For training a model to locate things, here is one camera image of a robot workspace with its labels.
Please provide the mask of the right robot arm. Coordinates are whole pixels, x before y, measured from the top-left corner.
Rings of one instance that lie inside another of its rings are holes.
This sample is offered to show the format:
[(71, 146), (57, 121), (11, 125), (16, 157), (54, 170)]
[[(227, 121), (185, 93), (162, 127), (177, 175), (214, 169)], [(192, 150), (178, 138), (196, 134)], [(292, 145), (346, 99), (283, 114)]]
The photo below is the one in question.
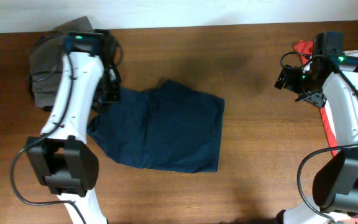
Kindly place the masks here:
[(340, 32), (315, 36), (299, 67), (283, 65), (277, 89), (326, 110), (336, 145), (333, 158), (315, 175), (311, 197), (281, 211), (277, 223), (344, 223), (358, 218), (358, 52), (343, 50)]

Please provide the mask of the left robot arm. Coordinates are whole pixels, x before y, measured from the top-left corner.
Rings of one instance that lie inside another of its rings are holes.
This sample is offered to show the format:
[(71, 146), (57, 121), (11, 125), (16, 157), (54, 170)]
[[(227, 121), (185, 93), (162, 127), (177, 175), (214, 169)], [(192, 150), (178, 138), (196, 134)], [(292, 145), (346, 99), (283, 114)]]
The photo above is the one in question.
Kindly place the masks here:
[(96, 196), (98, 158), (86, 145), (92, 110), (120, 100), (121, 77), (114, 63), (121, 46), (109, 30), (71, 32), (62, 46), (62, 75), (51, 114), (27, 154), (41, 185), (66, 206), (73, 223), (107, 223)]

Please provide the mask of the navy blue shorts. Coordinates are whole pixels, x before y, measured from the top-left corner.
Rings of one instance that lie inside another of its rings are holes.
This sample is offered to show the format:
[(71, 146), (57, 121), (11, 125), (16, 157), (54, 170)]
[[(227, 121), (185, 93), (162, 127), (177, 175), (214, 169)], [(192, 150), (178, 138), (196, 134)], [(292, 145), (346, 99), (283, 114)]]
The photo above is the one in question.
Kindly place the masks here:
[(224, 99), (173, 80), (121, 100), (93, 118), (87, 133), (110, 159), (140, 169), (216, 172)]

